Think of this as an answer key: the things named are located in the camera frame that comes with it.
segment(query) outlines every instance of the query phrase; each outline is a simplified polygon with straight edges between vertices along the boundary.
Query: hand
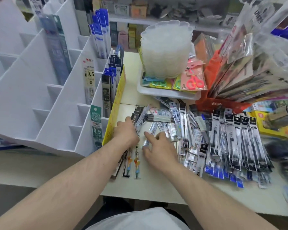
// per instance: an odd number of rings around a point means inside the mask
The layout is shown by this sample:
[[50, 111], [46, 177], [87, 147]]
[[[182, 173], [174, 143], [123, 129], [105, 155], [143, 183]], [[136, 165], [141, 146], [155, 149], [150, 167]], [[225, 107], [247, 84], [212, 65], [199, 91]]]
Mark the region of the hand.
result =
[[156, 137], [149, 132], [144, 132], [144, 135], [153, 146], [151, 150], [147, 146], [143, 147], [144, 156], [153, 167], [165, 174], [167, 170], [179, 164], [177, 151], [164, 131]]
[[128, 148], [135, 147], [140, 139], [135, 133], [135, 128], [131, 118], [126, 117], [125, 122], [117, 122], [117, 127], [114, 128], [113, 136], [114, 138], [119, 138], [122, 142], [126, 142]]

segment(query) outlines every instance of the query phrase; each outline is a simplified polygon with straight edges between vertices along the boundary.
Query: stacked white plastic cup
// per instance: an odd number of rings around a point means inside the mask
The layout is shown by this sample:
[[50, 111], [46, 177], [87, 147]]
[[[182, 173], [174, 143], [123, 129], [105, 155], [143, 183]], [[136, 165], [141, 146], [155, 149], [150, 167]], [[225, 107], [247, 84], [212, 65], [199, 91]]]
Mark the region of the stacked white plastic cup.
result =
[[185, 71], [193, 28], [178, 20], [158, 22], [141, 33], [146, 76], [175, 78]]

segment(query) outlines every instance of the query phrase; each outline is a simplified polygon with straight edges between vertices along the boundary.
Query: table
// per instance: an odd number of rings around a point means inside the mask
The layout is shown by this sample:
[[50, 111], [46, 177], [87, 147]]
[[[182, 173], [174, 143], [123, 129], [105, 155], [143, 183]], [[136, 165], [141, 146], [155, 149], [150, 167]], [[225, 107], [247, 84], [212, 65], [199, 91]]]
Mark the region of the table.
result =
[[[139, 55], [125, 52], [124, 63], [127, 82], [117, 121], [123, 121], [126, 116], [130, 116], [136, 105], [152, 104], [159, 107], [159, 102], [153, 97], [141, 95], [136, 91], [138, 68], [141, 63]], [[145, 123], [142, 130], [147, 131], [149, 127], [150, 123]], [[140, 143], [143, 144], [143, 141], [144, 136], [141, 135]], [[140, 179], [124, 178], [123, 170], [120, 169], [117, 179], [109, 182], [101, 194], [185, 204], [167, 179], [147, 164], [142, 152], [140, 152], [140, 159]], [[79, 160], [79, 158], [0, 152], [0, 184], [39, 187]], [[205, 174], [203, 178], [257, 213], [288, 216], [288, 203], [282, 195], [282, 187], [288, 183], [278, 172], [277, 164], [275, 166], [271, 174], [272, 184], [265, 190], [259, 189], [255, 182], [248, 182], [244, 189], [239, 189], [235, 184], [210, 178]]]

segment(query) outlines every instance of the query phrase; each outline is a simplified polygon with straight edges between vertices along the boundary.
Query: white t-shirt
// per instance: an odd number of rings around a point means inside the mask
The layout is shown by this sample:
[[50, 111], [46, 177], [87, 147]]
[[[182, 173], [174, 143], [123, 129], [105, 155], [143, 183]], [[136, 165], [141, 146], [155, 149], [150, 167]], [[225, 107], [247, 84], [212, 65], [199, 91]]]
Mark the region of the white t-shirt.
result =
[[123, 213], [104, 219], [86, 230], [190, 230], [180, 219], [162, 207]]

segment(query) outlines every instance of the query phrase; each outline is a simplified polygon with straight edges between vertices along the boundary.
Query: forearm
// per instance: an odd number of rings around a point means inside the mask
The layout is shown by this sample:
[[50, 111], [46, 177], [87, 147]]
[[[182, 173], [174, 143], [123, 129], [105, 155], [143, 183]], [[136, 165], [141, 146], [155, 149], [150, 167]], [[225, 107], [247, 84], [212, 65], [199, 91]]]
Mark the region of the forearm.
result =
[[36, 189], [0, 217], [0, 230], [73, 229], [103, 191], [128, 144], [119, 138]]
[[204, 230], [271, 229], [272, 224], [181, 164], [165, 172]]

